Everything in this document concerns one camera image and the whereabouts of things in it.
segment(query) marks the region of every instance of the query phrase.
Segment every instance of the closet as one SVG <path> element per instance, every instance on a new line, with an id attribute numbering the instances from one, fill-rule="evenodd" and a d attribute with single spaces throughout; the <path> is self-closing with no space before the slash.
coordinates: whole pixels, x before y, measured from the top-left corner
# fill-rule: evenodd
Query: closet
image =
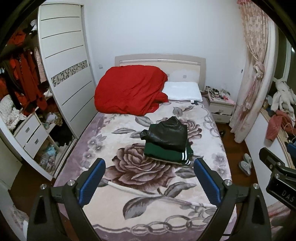
<path id="1" fill-rule="evenodd" d="M 17 43 L 18 37 L 23 38 L 18 34 L 28 29 L 31 32 L 27 32 L 24 40 Z M 38 77 L 35 81 L 38 87 L 36 92 L 42 96 L 28 101 L 28 105 L 24 104 L 20 96 L 30 99 L 28 91 L 25 88 L 16 90 L 12 84 L 17 100 L 10 91 L 10 95 L 2 96 L 1 102 L 5 102 L 9 96 L 14 99 L 11 108 L 16 108 L 13 110 L 19 115 L 18 121 L 15 127 L 11 127 L 7 118 L 1 116 L 0 134 L 16 157 L 24 159 L 51 180 L 58 176 L 78 138 L 97 113 L 81 6 L 44 3 L 23 22 L 15 36 L 15 43 L 6 45 L 0 60 L 6 60 L 6 63 L 10 61 L 12 69 L 9 74 L 16 79 L 15 85 L 22 87 L 23 82 L 15 73 L 13 63 L 20 65 L 18 73 L 22 76 L 26 70 L 23 56 L 32 57 L 37 75 L 32 68 L 30 75 Z M 11 78 L 7 77 L 6 84 L 11 85 Z"/>

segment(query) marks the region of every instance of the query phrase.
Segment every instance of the metal screw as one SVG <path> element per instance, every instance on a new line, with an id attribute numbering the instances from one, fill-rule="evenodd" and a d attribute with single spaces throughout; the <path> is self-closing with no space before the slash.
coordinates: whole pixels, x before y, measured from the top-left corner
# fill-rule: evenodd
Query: metal screw
<path id="1" fill-rule="evenodd" d="M 69 181 L 67 182 L 67 184 L 68 184 L 69 186 L 73 186 L 73 185 L 75 184 L 75 180 L 69 180 Z"/>
<path id="2" fill-rule="evenodd" d="M 40 186 L 40 188 L 41 188 L 42 190 L 44 190 L 46 187 L 47 187 L 46 184 L 41 184 L 41 186 Z"/>
<path id="3" fill-rule="evenodd" d="M 253 187 L 254 187 L 255 189 L 259 189 L 259 188 L 260 188 L 259 184 L 257 184 L 257 183 L 254 183 L 254 184 L 253 184 Z"/>
<path id="4" fill-rule="evenodd" d="M 231 186 L 232 185 L 232 181 L 229 179 L 224 180 L 224 183 L 226 184 L 226 186 Z"/>

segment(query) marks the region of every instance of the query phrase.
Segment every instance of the nightstand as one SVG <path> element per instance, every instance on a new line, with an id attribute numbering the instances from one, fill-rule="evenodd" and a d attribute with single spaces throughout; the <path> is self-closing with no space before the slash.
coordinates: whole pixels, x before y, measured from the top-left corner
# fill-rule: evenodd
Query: nightstand
<path id="1" fill-rule="evenodd" d="M 210 94 L 208 94 L 208 99 L 210 101 L 209 110 L 213 115 L 214 121 L 217 123 L 228 123 L 235 107 L 233 101 L 211 97 Z"/>

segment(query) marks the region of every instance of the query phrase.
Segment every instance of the mosaic decorative strip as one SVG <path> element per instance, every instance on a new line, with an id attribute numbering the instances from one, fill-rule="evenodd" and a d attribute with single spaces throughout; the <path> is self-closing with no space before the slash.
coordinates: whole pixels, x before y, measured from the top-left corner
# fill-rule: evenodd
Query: mosaic decorative strip
<path id="1" fill-rule="evenodd" d="M 54 84 L 54 87 L 56 87 L 58 84 L 62 83 L 64 80 L 69 78 L 70 76 L 76 74 L 80 70 L 83 70 L 87 67 L 87 61 L 84 60 L 80 63 L 77 63 L 70 68 L 65 69 L 64 71 L 58 73 L 57 75 L 52 77 L 52 83 Z"/>

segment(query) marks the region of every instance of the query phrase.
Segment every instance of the stack of folded clothes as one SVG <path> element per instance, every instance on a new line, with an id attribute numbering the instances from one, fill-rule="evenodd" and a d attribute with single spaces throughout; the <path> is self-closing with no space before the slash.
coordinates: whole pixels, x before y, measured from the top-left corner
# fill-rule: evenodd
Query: stack of folded clothes
<path id="1" fill-rule="evenodd" d="M 151 124 L 149 130 L 140 133 L 141 140 L 146 140 L 144 155 L 155 160 L 189 165 L 193 155 L 190 147 L 187 126 L 175 116 Z"/>

